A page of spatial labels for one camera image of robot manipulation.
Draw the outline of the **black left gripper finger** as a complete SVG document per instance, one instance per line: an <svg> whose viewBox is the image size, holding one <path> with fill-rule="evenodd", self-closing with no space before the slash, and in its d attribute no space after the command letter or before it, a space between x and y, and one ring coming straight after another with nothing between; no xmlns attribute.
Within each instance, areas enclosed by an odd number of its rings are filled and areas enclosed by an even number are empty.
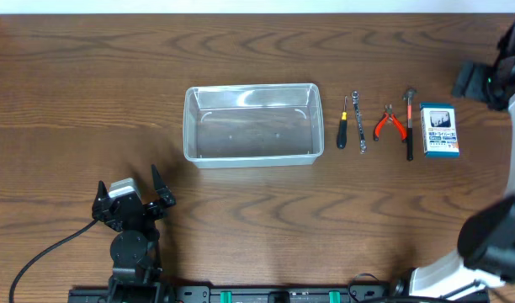
<svg viewBox="0 0 515 303"><path fill-rule="evenodd" d="M155 164L151 165L151 175L153 180L153 187L158 195L158 202L164 207L172 207L176 204L176 199L172 191L168 188L162 179L162 176L157 170Z"/></svg>
<svg viewBox="0 0 515 303"><path fill-rule="evenodd" d="M95 197L95 210L102 210L104 203L109 201L109 194L103 181L98 182L98 190Z"/></svg>

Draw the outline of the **blue white screwdriver box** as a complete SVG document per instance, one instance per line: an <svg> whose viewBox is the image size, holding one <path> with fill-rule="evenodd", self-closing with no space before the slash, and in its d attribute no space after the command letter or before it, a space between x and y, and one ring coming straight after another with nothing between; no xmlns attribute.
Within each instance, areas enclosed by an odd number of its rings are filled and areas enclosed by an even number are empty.
<svg viewBox="0 0 515 303"><path fill-rule="evenodd" d="M420 103L425 157L459 156L454 107L444 103Z"/></svg>

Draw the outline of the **small hammer orange black handle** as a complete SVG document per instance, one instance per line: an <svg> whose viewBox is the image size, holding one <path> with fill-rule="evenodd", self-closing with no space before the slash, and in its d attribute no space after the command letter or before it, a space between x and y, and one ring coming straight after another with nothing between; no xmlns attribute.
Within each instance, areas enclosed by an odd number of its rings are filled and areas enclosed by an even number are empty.
<svg viewBox="0 0 515 303"><path fill-rule="evenodd" d="M407 103L406 159L409 162L413 160L412 101L416 93L417 91L414 88L408 88L403 96Z"/></svg>

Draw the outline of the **red handled cutting pliers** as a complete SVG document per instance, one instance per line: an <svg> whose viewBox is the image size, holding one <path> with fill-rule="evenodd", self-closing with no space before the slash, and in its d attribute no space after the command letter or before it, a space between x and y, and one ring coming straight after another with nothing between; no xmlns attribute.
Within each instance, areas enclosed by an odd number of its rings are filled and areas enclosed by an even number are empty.
<svg viewBox="0 0 515 303"><path fill-rule="evenodd" d="M407 130L404 125L396 118L393 112L391 104L385 106L385 111L380 121L376 124L373 132L373 140L378 141L380 139L380 132L387 122L391 122L393 126L398 130L402 142L406 142Z"/></svg>

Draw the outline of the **silver ratchet wrench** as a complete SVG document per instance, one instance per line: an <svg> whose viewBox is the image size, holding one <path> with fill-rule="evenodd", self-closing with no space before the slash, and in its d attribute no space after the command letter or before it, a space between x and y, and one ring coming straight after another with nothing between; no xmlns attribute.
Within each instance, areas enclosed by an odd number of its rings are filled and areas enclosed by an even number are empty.
<svg viewBox="0 0 515 303"><path fill-rule="evenodd" d="M353 108L354 108L355 117L356 117L356 121L357 121L357 127L358 127L360 153L364 154L367 151L367 145L366 145L366 140L365 140L365 135L364 135L364 128L362 125L361 113L359 111L358 92L352 91L351 98L353 101Z"/></svg>

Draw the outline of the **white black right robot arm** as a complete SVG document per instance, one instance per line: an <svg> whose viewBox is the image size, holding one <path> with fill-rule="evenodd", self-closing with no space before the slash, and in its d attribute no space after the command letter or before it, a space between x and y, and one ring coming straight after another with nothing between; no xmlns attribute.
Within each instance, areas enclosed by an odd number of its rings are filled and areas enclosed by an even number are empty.
<svg viewBox="0 0 515 303"><path fill-rule="evenodd" d="M398 279L390 290L392 299L455 302L515 284L515 21L497 49L499 54L492 64L463 64L452 95L510 116L510 168L502 198L464 223L451 253Z"/></svg>

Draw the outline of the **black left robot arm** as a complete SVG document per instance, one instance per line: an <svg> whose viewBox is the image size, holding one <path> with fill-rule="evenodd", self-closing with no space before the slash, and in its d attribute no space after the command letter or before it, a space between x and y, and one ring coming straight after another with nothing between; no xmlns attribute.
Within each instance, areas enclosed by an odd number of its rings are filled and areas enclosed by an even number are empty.
<svg viewBox="0 0 515 303"><path fill-rule="evenodd" d="M92 218L117 232L110 245L113 260L107 302L174 302L171 285L161 281L160 232L156 222L176 204L156 166L151 167L158 198L144 204L135 180L127 178L107 189L98 183Z"/></svg>

